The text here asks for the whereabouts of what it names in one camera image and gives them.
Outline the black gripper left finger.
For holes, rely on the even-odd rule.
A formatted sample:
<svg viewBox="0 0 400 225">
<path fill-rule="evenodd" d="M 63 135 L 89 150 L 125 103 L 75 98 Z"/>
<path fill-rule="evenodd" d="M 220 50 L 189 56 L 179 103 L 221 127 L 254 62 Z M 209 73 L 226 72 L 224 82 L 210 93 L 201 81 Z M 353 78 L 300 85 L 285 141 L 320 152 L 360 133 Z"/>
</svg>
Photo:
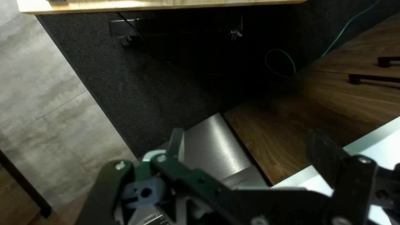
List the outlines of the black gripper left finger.
<svg viewBox="0 0 400 225">
<path fill-rule="evenodd" d="M 231 188 L 179 157 L 185 135 L 176 128 L 165 150 L 138 165 L 105 163 L 75 225 L 270 225 L 263 188 Z"/>
</svg>

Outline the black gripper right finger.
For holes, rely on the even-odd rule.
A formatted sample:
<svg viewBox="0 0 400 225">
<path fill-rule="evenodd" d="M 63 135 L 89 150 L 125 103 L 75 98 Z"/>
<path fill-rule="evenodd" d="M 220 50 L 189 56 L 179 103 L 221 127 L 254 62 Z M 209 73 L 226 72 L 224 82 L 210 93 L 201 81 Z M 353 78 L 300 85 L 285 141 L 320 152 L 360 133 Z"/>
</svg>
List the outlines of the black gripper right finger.
<svg viewBox="0 0 400 225">
<path fill-rule="evenodd" d="M 400 223 L 400 171 L 389 170 L 364 155 L 348 153 L 321 130 L 308 137 L 308 158 L 333 188 L 326 211 L 331 225 L 378 225 L 370 206 L 380 206 L 391 225 Z"/>
</svg>

